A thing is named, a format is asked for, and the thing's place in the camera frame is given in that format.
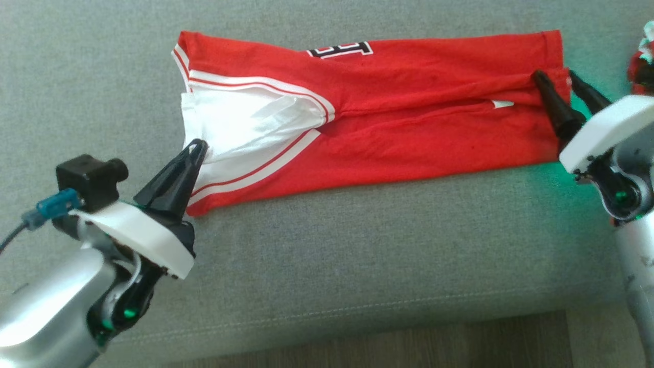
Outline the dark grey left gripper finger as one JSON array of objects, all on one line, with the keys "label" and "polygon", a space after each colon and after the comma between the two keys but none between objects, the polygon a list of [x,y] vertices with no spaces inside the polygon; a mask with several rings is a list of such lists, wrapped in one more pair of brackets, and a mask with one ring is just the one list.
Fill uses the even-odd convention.
[{"label": "dark grey left gripper finger", "polygon": [[134,196],[141,208],[175,218],[171,214],[171,186],[175,178],[175,156]]},{"label": "dark grey left gripper finger", "polygon": [[171,185],[171,214],[182,219],[189,205],[199,170],[205,160],[208,142],[194,139],[175,158],[175,178]]}]

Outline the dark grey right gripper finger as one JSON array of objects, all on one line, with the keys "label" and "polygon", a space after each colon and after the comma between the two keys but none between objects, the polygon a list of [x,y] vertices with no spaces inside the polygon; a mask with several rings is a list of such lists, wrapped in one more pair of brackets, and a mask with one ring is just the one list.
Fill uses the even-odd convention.
[{"label": "dark grey right gripper finger", "polygon": [[574,70],[569,70],[572,90],[591,114],[597,114],[611,105],[610,100],[595,87],[585,82]]},{"label": "dark grey right gripper finger", "polygon": [[558,139],[558,149],[565,149],[581,130],[586,117],[563,100],[545,72],[537,70],[531,77],[538,88],[550,124]]}]

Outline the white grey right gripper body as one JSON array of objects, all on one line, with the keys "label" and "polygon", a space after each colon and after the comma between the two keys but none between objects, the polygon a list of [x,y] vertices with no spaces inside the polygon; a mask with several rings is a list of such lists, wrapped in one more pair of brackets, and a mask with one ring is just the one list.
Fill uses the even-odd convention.
[{"label": "white grey right gripper body", "polygon": [[559,155],[575,182],[591,184],[620,223],[652,210],[653,98],[629,95],[593,115]]}]

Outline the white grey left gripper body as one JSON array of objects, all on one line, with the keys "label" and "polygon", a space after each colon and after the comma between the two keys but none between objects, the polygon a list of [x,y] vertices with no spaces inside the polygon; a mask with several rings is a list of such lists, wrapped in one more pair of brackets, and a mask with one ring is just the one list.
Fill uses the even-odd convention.
[{"label": "white grey left gripper body", "polygon": [[101,306],[101,323],[109,331],[131,328],[149,309],[159,280],[184,280],[195,264],[195,229],[178,215],[124,202],[94,213],[75,210],[74,214],[79,232],[107,242],[105,253],[128,271],[128,279],[112,287]]}]

